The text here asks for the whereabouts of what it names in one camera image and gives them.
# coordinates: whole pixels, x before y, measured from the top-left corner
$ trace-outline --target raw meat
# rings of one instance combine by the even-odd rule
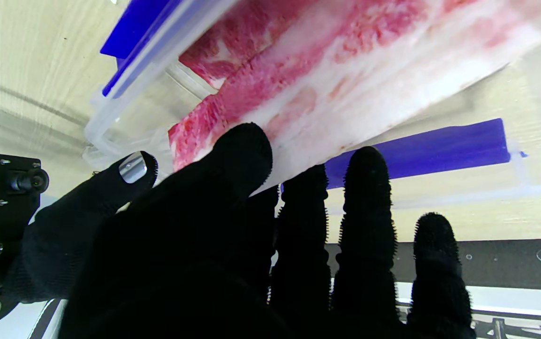
[[[318,0],[172,127],[174,169],[255,122],[276,185],[497,71],[539,21],[541,0]]]
[[[219,89],[225,79],[272,45],[316,0],[242,0],[180,57]]]

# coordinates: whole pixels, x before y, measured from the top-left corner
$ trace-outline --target black glove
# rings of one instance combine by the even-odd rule
[[[5,277],[5,298],[23,303],[68,298],[100,225],[150,190],[156,178],[156,160],[137,152],[40,210],[25,228],[20,255]]]

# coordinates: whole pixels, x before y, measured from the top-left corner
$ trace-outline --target metal fingernail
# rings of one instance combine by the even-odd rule
[[[134,152],[120,164],[120,176],[126,183],[135,183],[147,174],[143,153]]]

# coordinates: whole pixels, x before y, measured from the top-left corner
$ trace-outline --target finger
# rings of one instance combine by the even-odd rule
[[[236,211],[232,223],[243,225],[243,233],[227,270],[242,278],[266,300],[270,285],[271,257],[275,254],[275,206],[279,190],[273,186],[249,198]]]
[[[154,218],[161,225],[144,227],[143,237],[180,241],[182,264],[214,260],[225,265],[243,225],[226,223],[268,178],[272,150],[264,131],[242,124],[220,137],[206,157],[169,176],[128,208],[136,219]]]
[[[324,165],[284,183],[285,206],[278,218],[270,306],[295,331],[329,309],[331,271],[327,266],[327,176]]]
[[[156,159],[146,152],[116,161],[40,210],[35,222],[27,227],[27,235],[50,229],[51,234],[63,240],[61,243],[75,243],[76,237],[89,239],[96,227],[121,206],[151,189],[156,182],[157,167]]]
[[[459,250],[445,217],[430,213],[419,219],[413,254],[417,278],[408,325],[438,338],[475,338]]]
[[[99,227],[148,191],[156,176],[156,160],[136,152],[43,208],[25,228],[20,259],[7,274],[7,292],[23,302],[67,298]]]
[[[352,315],[397,322],[394,277],[396,249],[391,187],[382,155],[372,147],[352,155],[344,178],[344,219],[340,228],[332,307]]]

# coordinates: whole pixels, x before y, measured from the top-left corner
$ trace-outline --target transparent plastic box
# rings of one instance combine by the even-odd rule
[[[172,173],[167,130],[214,92],[178,56],[235,2],[183,0],[176,7],[109,94],[94,100],[84,159],[102,169],[145,150],[158,158],[161,178]],[[503,120],[509,162],[395,179],[394,208],[541,195],[541,47],[366,144],[494,119]],[[341,213],[336,191],[331,214]]]

